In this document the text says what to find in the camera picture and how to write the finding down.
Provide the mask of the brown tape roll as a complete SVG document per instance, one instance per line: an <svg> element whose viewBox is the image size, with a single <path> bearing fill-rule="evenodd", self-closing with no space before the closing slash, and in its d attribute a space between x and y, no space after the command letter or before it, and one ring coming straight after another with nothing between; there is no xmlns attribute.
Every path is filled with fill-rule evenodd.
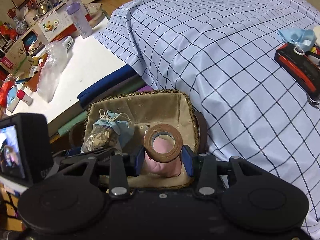
<svg viewBox="0 0 320 240"><path fill-rule="evenodd" d="M157 124L145 132L143 142L148 158L158 163L169 163L180 155L183 139L169 124Z"/></svg>

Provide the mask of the pink soft pouch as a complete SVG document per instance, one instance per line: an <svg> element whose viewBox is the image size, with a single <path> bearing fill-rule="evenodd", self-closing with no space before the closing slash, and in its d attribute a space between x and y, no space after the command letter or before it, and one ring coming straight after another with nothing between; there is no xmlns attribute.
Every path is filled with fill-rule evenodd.
<svg viewBox="0 0 320 240"><path fill-rule="evenodd" d="M146 172L167 178L179 176L182 169L180 158L160 157L160 155L170 153L174 146L174 139L168 134L155 137L152 149L145 151L144 168Z"/></svg>

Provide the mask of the herb sachet light blue bag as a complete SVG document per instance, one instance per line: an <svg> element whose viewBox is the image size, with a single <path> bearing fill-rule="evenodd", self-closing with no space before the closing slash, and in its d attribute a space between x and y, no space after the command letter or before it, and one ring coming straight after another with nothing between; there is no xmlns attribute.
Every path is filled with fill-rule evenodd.
<svg viewBox="0 0 320 240"><path fill-rule="evenodd" d="M87 153L104 148L114 150L115 154L120 154L124 146L132 139L134 132L133 122L126 113L113 113L101 108L99 109L99 119L93 124L80 152Z"/></svg>

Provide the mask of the woven basket with liner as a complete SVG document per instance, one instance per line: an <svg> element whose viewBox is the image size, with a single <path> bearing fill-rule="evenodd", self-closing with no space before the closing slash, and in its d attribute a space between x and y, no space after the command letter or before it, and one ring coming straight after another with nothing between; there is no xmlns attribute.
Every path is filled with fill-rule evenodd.
<svg viewBox="0 0 320 240"><path fill-rule="evenodd" d="M84 133L88 138L93 124L99 119L99 109L113 113L126 113L133 122L135 132L121 153L133 155L138 146L143 145L145 132L157 124L169 124L181 134L183 145L188 145L194 153L199 153L200 128L206 127L203 117L194 114L194 108L188 96L177 90L153 90L128 95L113 96L91 104ZM190 178L182 163L181 173L177 177L161 177L146 172L144 164L141 174L136 172L127 177L131 188L181 188L189 185Z"/></svg>

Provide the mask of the navy blue folded cloth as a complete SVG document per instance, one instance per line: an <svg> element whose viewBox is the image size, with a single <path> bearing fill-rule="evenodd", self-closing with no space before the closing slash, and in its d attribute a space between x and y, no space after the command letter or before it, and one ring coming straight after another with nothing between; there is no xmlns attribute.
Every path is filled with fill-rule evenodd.
<svg viewBox="0 0 320 240"><path fill-rule="evenodd" d="M111 74L108 74L107 76L93 83L77 96L81 108L85 108L97 96L103 94L103 92L135 75L137 75L137 72L130 65L126 64L115 72L112 72Z"/></svg>

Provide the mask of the blue checked tablecloth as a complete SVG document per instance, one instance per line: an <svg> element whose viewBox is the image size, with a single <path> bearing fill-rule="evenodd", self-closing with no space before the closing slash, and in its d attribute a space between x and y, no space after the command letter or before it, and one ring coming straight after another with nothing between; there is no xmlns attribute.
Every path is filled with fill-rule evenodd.
<svg viewBox="0 0 320 240"><path fill-rule="evenodd" d="M306 0L134 0L97 40L150 87L187 94L211 154L238 155L300 188L302 228L319 239L319 107L274 60L280 30L317 25Z"/></svg>

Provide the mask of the clear plastic bag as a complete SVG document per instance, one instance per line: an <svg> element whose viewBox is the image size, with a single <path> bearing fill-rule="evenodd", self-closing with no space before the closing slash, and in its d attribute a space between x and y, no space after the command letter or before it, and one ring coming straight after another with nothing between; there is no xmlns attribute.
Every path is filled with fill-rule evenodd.
<svg viewBox="0 0 320 240"><path fill-rule="evenodd" d="M50 42L45 47L48 57L41 69L37 93L41 99L49 103L52 101L60 75L69 61L68 51L61 41Z"/></svg>

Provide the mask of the small white red bottle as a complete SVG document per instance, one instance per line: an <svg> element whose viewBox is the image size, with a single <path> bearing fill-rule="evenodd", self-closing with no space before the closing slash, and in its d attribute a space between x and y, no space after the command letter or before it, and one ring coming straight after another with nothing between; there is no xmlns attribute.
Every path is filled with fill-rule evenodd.
<svg viewBox="0 0 320 240"><path fill-rule="evenodd" d="M28 94L26 94L23 90L19 89L17 91L17 97L23 101L25 104L30 106L33 103L33 98L31 98Z"/></svg>

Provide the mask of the white mug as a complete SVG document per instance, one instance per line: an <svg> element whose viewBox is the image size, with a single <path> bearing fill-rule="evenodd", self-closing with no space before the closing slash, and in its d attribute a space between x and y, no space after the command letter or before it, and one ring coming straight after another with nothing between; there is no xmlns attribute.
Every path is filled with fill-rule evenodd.
<svg viewBox="0 0 320 240"><path fill-rule="evenodd" d="M72 36L66 36L65 38L63 38L61 40L62 44L65 46L65 48L67 49L67 51L69 51L69 49L72 47L73 45L73 38Z"/></svg>

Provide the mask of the black red flat case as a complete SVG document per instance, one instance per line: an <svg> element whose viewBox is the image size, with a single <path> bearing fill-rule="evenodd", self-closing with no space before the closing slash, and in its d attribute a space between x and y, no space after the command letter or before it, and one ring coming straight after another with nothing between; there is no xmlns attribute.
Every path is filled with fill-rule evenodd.
<svg viewBox="0 0 320 240"><path fill-rule="evenodd" d="M274 60L283 67L310 96L319 96L319 68L305 55L294 52L286 43L276 50Z"/></svg>

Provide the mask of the desk calendar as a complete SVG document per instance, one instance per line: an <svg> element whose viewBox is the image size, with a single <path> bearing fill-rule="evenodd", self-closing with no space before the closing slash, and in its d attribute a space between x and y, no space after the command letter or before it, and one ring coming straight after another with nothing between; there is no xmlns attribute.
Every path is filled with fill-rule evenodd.
<svg viewBox="0 0 320 240"><path fill-rule="evenodd" d="M45 14L38 22L40 30L49 42L72 24L71 19L65 12L58 14L56 11Z"/></svg>

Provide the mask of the blue face mask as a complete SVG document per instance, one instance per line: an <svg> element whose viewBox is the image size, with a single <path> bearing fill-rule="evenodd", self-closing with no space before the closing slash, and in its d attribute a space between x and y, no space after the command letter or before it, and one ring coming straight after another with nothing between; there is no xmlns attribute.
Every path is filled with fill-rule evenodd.
<svg viewBox="0 0 320 240"><path fill-rule="evenodd" d="M278 31L285 43L293 45L293 51L298 55L305 55L317 40L313 30L310 29L282 29Z"/></svg>

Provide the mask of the purple lid water bottle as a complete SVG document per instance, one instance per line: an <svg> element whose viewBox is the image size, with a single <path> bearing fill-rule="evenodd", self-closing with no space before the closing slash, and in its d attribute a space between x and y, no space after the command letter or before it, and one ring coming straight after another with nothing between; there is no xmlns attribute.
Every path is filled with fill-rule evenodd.
<svg viewBox="0 0 320 240"><path fill-rule="evenodd" d="M81 5L78 2L72 2L66 9L68 16L71 18L76 29L79 31L82 38L89 37L92 33L92 27L90 26L86 16L81 10Z"/></svg>

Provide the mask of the large white tape roll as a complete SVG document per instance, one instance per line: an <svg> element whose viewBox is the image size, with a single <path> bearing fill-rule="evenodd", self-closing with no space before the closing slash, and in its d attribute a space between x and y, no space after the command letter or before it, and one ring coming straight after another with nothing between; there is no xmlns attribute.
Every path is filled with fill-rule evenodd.
<svg viewBox="0 0 320 240"><path fill-rule="evenodd" d="M314 34L315 34L315 36L316 36L316 42L317 43L320 43L320 25L318 25L318 26L315 26L314 28L313 28L313 32L314 32Z"/></svg>

